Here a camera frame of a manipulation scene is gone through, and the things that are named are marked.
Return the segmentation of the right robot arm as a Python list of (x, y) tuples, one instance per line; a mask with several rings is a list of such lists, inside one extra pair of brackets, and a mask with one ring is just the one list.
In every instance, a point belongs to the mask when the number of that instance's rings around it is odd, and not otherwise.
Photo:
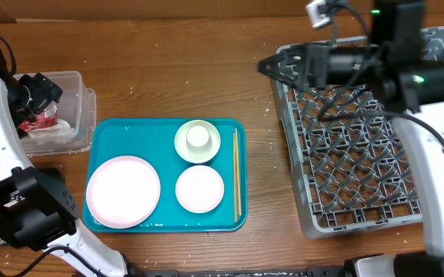
[(363, 47), (292, 46), (258, 70), (303, 91), (337, 85), (335, 100), (367, 84), (406, 152), (422, 209), (422, 252), (349, 259), (342, 276), (444, 276), (444, 62), (422, 57), (422, 1), (377, 1)]

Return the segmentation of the large pink plate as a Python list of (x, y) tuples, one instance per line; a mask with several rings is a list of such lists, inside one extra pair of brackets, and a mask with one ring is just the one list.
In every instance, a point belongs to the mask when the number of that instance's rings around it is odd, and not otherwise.
[(101, 164), (90, 177), (86, 205), (93, 218), (112, 229), (145, 221), (161, 195), (156, 170), (144, 159), (123, 155)]

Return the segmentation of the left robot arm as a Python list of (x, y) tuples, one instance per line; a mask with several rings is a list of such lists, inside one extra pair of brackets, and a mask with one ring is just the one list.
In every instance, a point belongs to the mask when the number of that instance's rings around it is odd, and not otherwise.
[[(0, 36), (0, 45), (4, 41)], [(20, 126), (59, 102), (63, 91), (40, 73), (20, 79), (15, 73), (15, 60), (5, 60), (0, 48), (0, 239), (15, 249), (28, 247), (40, 254), (20, 274), (54, 255), (84, 276), (139, 276), (134, 263), (82, 223), (59, 170), (37, 169), (29, 160)]]

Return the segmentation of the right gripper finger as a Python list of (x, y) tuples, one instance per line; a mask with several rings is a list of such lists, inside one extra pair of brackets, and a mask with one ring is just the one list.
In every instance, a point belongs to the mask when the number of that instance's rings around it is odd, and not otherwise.
[(307, 44), (290, 45), (282, 48), (278, 53), (262, 60), (263, 69), (297, 68), (306, 67)]
[(306, 81), (305, 78), (302, 77), (302, 73), (292, 66), (281, 65), (282, 62), (282, 58), (264, 58), (257, 64), (258, 72), (296, 91), (304, 92)]

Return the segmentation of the red snack wrapper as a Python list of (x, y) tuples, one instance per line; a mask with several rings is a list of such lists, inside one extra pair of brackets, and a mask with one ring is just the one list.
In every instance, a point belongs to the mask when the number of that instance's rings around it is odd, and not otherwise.
[(49, 128), (57, 124), (58, 119), (58, 108), (56, 104), (52, 104), (44, 109), (40, 114), (37, 114), (35, 121), (24, 121), (19, 128), (25, 132), (30, 132), (32, 130)]

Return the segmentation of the white napkin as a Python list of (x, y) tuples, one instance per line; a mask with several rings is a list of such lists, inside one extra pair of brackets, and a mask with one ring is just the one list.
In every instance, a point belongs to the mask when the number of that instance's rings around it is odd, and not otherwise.
[(65, 120), (58, 119), (56, 124), (47, 128), (37, 128), (31, 130), (28, 135), (31, 139), (41, 139), (46, 137), (55, 137), (61, 135), (72, 135), (75, 129)]

